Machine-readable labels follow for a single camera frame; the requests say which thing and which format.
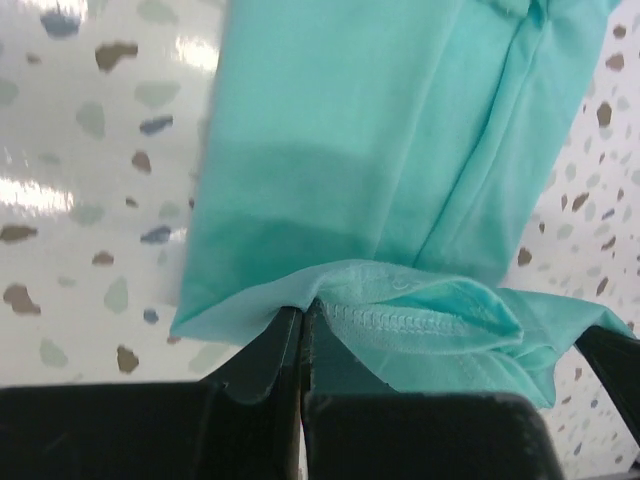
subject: folded shirt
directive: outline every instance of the folded shirt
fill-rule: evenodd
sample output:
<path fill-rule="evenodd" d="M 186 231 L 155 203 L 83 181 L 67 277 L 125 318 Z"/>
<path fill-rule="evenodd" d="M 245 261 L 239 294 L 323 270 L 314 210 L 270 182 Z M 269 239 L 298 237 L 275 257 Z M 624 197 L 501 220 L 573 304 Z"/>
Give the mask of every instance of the folded shirt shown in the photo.
<path fill-rule="evenodd" d="M 616 0 L 235 0 L 172 334 L 319 298 L 398 390 L 554 401 L 603 307 L 495 288 Z"/>

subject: brown speckle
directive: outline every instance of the brown speckle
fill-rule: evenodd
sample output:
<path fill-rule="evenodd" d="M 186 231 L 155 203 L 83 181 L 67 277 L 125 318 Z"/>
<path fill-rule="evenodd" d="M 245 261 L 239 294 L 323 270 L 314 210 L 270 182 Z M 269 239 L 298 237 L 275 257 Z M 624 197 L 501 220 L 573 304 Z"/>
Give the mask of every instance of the brown speckle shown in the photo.
<path fill-rule="evenodd" d="M 607 288 L 607 283 L 609 283 L 609 277 L 604 277 L 602 280 L 600 280 L 598 288 L 596 289 L 596 297 L 602 295 L 604 289 Z"/>
<path fill-rule="evenodd" d="M 96 253 L 91 260 L 92 265 L 113 265 L 113 255 L 107 251 Z"/>
<path fill-rule="evenodd" d="M 526 248 L 522 247 L 518 252 L 518 266 L 522 267 L 524 265 L 529 265 L 531 263 L 531 259 L 533 256 L 531 252 Z"/>
<path fill-rule="evenodd" d="M 611 55 L 605 62 L 605 65 L 614 72 L 619 72 L 624 68 L 624 56 L 621 53 Z"/>
<path fill-rule="evenodd" d="M 133 155 L 131 158 L 131 165 L 141 172 L 151 173 L 151 160 L 149 160 L 149 155 L 142 150 L 138 150 Z"/>
<path fill-rule="evenodd" d="M 31 300 L 27 287 L 19 283 L 9 285 L 2 296 L 4 303 L 11 305 L 11 309 L 18 314 L 40 315 L 40 305 Z"/>
<path fill-rule="evenodd" d="M 4 225 L 0 230 L 0 240 L 4 243 L 17 243 L 34 237 L 38 234 L 37 228 L 27 225 Z"/>
<path fill-rule="evenodd" d="M 27 63 L 29 65 L 40 65 L 42 63 L 42 59 L 35 53 L 27 53 Z"/>
<path fill-rule="evenodd" d="M 624 38 L 626 34 L 627 34 L 627 29 L 623 25 L 616 25 L 616 27 L 613 29 L 613 36 L 618 39 Z"/>
<path fill-rule="evenodd" d="M 101 72 L 109 73 L 115 68 L 120 59 L 138 56 L 137 43 L 115 42 L 100 45 L 96 49 L 96 63 Z"/>
<path fill-rule="evenodd" d="M 596 111 L 596 116 L 598 117 L 598 125 L 600 127 L 608 127 L 611 124 L 611 114 L 613 110 L 611 109 L 611 105 L 608 102 L 602 102 Z"/>
<path fill-rule="evenodd" d="M 573 201 L 573 205 L 571 205 L 571 211 L 577 212 L 578 210 L 580 210 L 580 207 L 584 205 L 584 202 L 586 202 L 588 198 L 589 192 L 581 193 L 580 195 L 578 195 Z"/>
<path fill-rule="evenodd" d="M 132 350 L 129 350 L 124 345 L 120 345 L 117 352 L 118 368 L 122 373 L 131 373 L 136 368 L 138 368 L 140 360 L 138 359 L 138 357 L 136 357 Z"/>
<path fill-rule="evenodd" d="M 600 247 L 600 250 L 602 250 L 602 251 L 609 250 L 615 244 L 616 244 L 616 236 L 614 235 L 613 237 L 611 237 L 609 239 L 609 241 L 607 243 L 605 243 L 604 245 L 602 245 L 602 247 Z"/>

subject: garment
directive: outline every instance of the garment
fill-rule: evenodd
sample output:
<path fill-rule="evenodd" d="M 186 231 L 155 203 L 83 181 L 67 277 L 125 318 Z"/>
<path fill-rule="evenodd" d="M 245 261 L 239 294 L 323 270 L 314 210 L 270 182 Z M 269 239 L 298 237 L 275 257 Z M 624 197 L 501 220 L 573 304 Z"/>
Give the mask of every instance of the garment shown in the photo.
<path fill-rule="evenodd" d="M 396 389 L 552 403 L 585 328 L 630 333 L 496 286 L 616 4 L 233 2 L 172 334 L 245 345 L 318 297 Z"/>

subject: blue speckle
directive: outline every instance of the blue speckle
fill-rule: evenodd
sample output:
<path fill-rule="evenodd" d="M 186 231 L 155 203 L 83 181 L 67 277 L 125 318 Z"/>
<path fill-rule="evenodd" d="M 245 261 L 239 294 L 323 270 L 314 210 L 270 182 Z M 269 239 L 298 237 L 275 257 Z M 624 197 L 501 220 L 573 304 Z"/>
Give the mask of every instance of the blue speckle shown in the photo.
<path fill-rule="evenodd" d="M 80 18 L 67 16 L 59 8 L 43 13 L 40 23 L 51 38 L 67 38 L 80 30 Z"/>
<path fill-rule="evenodd" d="M 167 243 L 170 236 L 171 228 L 166 225 L 162 225 L 161 227 L 156 227 L 142 235 L 140 237 L 140 241 L 142 243 L 150 243 L 151 245 L 159 245 Z"/>
<path fill-rule="evenodd" d="M 155 135 L 173 125 L 173 115 L 163 115 L 150 120 L 145 120 L 140 124 L 140 132 L 145 135 Z"/>
<path fill-rule="evenodd" d="M 144 313 L 142 314 L 144 321 L 150 325 L 155 325 L 158 323 L 158 314 L 153 308 L 146 308 Z"/>
<path fill-rule="evenodd" d="M 611 210 L 607 210 L 607 211 L 605 212 L 605 214 L 602 216 L 602 219 L 603 219 L 603 220 L 606 220 L 606 219 L 607 219 L 607 218 L 609 218 L 609 217 L 613 217 L 613 214 L 614 214 L 614 213 L 616 213 L 615 208 L 612 208 Z"/>

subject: speckled tabletop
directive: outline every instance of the speckled tabletop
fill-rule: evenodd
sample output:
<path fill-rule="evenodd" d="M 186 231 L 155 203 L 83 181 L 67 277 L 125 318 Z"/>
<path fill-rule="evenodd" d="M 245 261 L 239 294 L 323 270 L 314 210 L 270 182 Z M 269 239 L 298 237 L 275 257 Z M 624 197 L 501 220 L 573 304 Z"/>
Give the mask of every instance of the speckled tabletop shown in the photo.
<path fill-rule="evenodd" d="M 223 0 L 0 0 L 0 384 L 197 379 L 172 338 Z M 601 61 L 505 284 L 640 318 L 640 2 Z M 543 412 L 568 478 L 638 447 L 577 353 Z"/>

